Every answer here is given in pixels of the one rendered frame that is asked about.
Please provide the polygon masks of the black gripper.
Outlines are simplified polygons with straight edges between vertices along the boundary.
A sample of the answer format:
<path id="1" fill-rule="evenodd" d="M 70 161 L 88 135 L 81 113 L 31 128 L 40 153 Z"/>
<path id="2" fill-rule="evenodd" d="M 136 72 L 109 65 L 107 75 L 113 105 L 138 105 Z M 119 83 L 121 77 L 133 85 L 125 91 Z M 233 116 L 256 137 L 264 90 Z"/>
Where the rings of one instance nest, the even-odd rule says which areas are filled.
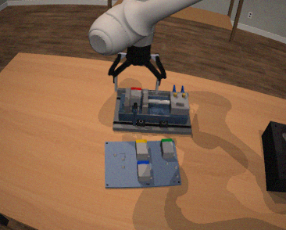
<path id="1" fill-rule="evenodd" d="M 116 57 L 112 66 L 109 68 L 108 72 L 109 76 L 113 76 L 115 92 L 117 91 L 117 75 L 119 75 L 123 70 L 125 70 L 128 66 L 132 64 L 133 66 L 145 65 L 146 68 L 148 68 L 156 76 L 156 94 L 158 94 L 161 79 L 166 79 L 166 71 L 164 70 L 163 65 L 161 64 L 161 61 L 159 59 L 159 53 L 151 55 L 150 50 L 151 45 L 146 47 L 131 46 L 127 48 L 127 53 L 118 53 L 118 56 Z M 118 63 L 123 57 L 126 57 L 127 60 L 116 69 Z M 149 61 L 150 59 L 153 59 L 156 62 L 156 65 L 159 68 L 160 72 L 151 64 L 151 62 Z"/>

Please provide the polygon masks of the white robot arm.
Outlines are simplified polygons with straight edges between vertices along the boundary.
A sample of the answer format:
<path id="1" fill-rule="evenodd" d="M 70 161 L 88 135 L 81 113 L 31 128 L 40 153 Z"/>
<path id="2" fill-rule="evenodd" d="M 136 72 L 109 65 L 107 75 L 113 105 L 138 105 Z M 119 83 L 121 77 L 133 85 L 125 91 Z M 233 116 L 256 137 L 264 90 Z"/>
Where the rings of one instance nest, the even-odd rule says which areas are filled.
<path id="1" fill-rule="evenodd" d="M 131 46 L 151 45 L 156 23 L 200 1 L 123 0 L 91 25 L 89 43 L 104 56 L 115 55 Z"/>

